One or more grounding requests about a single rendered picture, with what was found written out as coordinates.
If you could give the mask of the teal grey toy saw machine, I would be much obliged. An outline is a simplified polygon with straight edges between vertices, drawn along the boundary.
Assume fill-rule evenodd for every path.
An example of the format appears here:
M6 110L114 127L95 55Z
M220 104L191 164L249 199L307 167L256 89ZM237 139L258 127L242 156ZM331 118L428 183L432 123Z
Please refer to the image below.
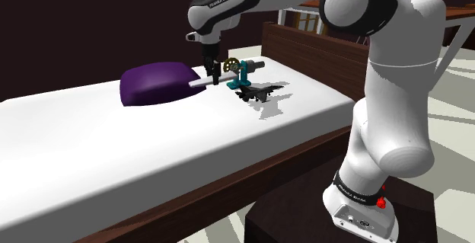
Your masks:
M226 59L222 63L222 73L219 77L210 75L206 78L197 79L189 82L191 88L198 88L207 85L217 85L226 82L231 89L237 89L240 86L250 86L248 75L265 66L264 61L254 62L253 60L239 60L236 58Z

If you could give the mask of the black toy jet plane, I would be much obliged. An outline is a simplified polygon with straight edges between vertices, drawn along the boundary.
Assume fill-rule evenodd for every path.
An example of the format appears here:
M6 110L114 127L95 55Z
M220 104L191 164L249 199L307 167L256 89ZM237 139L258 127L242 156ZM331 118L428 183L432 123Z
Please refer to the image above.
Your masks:
M282 85L270 85L264 88L255 88L251 86L241 85L240 91L236 91L235 94L244 102L248 102L251 99L255 101L266 102L266 99L272 92L277 89L283 88Z

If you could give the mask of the purple pillow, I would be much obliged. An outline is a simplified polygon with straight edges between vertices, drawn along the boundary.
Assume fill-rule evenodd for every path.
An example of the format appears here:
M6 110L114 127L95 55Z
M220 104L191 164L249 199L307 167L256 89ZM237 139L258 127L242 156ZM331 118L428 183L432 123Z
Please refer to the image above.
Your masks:
M191 88L199 75L182 62L155 62L125 71L120 78L120 99L124 107L169 103L206 90Z

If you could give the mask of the dark robot stand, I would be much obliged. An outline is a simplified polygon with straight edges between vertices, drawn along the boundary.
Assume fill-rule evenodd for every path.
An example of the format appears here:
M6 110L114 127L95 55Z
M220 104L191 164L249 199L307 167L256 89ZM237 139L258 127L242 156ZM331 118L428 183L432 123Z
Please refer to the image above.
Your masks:
M338 229L322 201L343 155L315 163L315 168L259 198L245 218L244 243L369 243ZM386 181L400 233L397 243L438 243L434 195L395 177Z

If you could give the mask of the white bed with brown frame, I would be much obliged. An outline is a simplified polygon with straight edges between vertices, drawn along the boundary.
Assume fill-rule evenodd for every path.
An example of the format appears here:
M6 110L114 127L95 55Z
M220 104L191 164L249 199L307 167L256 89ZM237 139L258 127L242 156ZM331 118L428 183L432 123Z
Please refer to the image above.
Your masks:
M366 46L267 23L259 85L125 107L117 82L0 103L0 243L174 243L345 152Z

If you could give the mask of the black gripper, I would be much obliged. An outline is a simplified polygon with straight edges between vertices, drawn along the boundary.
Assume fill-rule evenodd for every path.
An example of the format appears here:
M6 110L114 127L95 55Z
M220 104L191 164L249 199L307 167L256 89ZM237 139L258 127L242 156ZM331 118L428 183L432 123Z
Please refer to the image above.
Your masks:
M219 43L205 44L202 46L203 65L206 69L207 76L212 76L213 85L219 84L220 62L216 61L219 55Z

